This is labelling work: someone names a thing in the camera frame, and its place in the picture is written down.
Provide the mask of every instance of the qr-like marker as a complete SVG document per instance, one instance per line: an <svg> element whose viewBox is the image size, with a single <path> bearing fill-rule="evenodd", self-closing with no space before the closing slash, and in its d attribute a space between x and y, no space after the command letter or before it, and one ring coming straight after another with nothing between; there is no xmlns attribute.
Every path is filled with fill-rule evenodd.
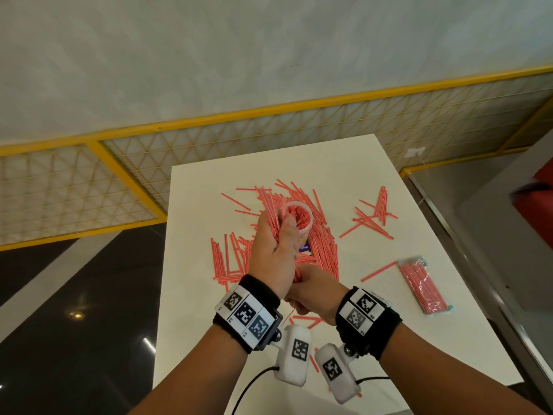
<svg viewBox="0 0 553 415"><path fill-rule="evenodd" d="M223 304L227 309L232 310L238 303L240 303L241 299L242 297L239 294L232 293L231 296L227 298Z"/></svg>
<svg viewBox="0 0 553 415"><path fill-rule="evenodd" d="M357 309L352 309L346 317L346 320L350 322L357 330L359 330L366 319L367 318L363 316L361 312L359 312Z"/></svg>
<svg viewBox="0 0 553 415"><path fill-rule="evenodd" d="M294 346L292 347L292 356L298 360L307 361L309 354L309 344L307 342L294 339Z"/></svg>
<svg viewBox="0 0 553 415"><path fill-rule="evenodd" d="M234 315L238 318L240 322L242 322L244 326L246 326L250 322L250 320L253 319L253 316L255 316L255 310L251 308L248 303L244 302L238 308L238 310L236 310Z"/></svg>
<svg viewBox="0 0 553 415"><path fill-rule="evenodd" d="M248 330L255 336L257 339L261 339L267 329L269 328L269 324L261 317L261 315L258 315L255 320L252 322L252 324L249 326Z"/></svg>
<svg viewBox="0 0 553 415"><path fill-rule="evenodd" d="M322 365L322 369L325 370L325 373L330 381L334 380L336 377L342 374L342 369L340 368L334 357L324 363Z"/></svg>
<svg viewBox="0 0 553 415"><path fill-rule="evenodd" d="M357 300L357 306L359 306L366 314L369 314L373 307L376 306L376 303L367 294L365 294Z"/></svg>

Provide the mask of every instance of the forearm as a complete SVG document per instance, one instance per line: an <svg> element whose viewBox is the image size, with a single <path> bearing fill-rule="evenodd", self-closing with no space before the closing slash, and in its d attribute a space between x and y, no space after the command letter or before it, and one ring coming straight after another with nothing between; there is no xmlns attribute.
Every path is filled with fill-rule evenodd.
<svg viewBox="0 0 553 415"><path fill-rule="evenodd" d="M390 338L380 365L415 414L543 415L508 387L440 351L403 324Z"/></svg>
<svg viewBox="0 0 553 415"><path fill-rule="evenodd" d="M247 354L217 325L130 415L218 415L225 411Z"/></svg>

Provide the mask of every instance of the plastic wrapper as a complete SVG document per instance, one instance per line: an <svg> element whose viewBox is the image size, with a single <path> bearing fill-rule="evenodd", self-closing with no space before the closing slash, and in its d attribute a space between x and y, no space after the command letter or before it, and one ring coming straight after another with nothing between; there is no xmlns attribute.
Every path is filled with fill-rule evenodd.
<svg viewBox="0 0 553 415"><path fill-rule="evenodd" d="M453 308L446 303L430 278L428 265L422 256L399 260L397 266L424 313L441 313Z"/></svg>

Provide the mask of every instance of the table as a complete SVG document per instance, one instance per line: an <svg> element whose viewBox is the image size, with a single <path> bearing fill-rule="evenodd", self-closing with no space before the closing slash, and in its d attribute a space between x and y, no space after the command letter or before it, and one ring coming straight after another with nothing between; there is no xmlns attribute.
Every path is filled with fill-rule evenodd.
<svg viewBox="0 0 553 415"><path fill-rule="evenodd" d="M423 255L436 286L455 307L454 311L424 315L395 267L364 282L363 287L390 301L407 326L439 349L503 384L522 381L384 150L371 134L173 167L154 385L199 341L211 325L213 307L225 293L225 288L212 279L210 238L224 247L224 233L234 231L245 238L253 234L250 224L257 222L256 217L234 212L238 207L221 193L257 212L262 205L255 199L255 193L235 189L254 185L267 188L277 178L294 181L308 192L317 191L328 225L336 237L343 284L360 286L362 277L393 260ZM374 203L380 186L387 187L388 209L399 217L398 220L388 218L386 224L395 239L389 240L365 227L339 239L338 235L352 227L353 208L360 204L359 199ZM285 302L279 308L284 315L290 310ZM341 343L336 329L326 324L315 327L313 335L314 346L319 348L327 342ZM263 352L252 353L227 413L249 380L274 364L276 351L268 347ZM384 375L370 356L354 361L351 367L358 378ZM264 375L245 395L239 413L382 415L408 408L388 380L365 382L362 394L362 398L351 399L340 407L322 375L310 367L303 388L279 382L271 374Z"/></svg>

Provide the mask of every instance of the black cable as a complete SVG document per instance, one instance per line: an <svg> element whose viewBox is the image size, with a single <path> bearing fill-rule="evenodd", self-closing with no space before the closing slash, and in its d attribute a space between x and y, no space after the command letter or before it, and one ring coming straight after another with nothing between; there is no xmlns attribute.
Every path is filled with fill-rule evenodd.
<svg viewBox="0 0 553 415"><path fill-rule="evenodd" d="M240 401L242 400L245 393L248 391L249 387L253 384L254 381L256 381L259 377L263 376L267 371L278 371L278 370L279 370L279 368L276 367L276 366L269 367L268 369L265 369L265 370L261 371L261 373L259 373L256 377L254 377L252 379L252 381L250 383L248 383L248 385L245 387L244 391L242 392L242 394L240 395L240 397L236 401L236 405L234 405L234 409L232 410L231 415L234 415L234 413L236 412L236 409L238 408L238 405L240 404Z"/></svg>
<svg viewBox="0 0 553 415"><path fill-rule="evenodd" d="M390 377L363 377L363 378L360 378L359 380L356 380L355 383L361 384L367 380L390 380Z"/></svg>

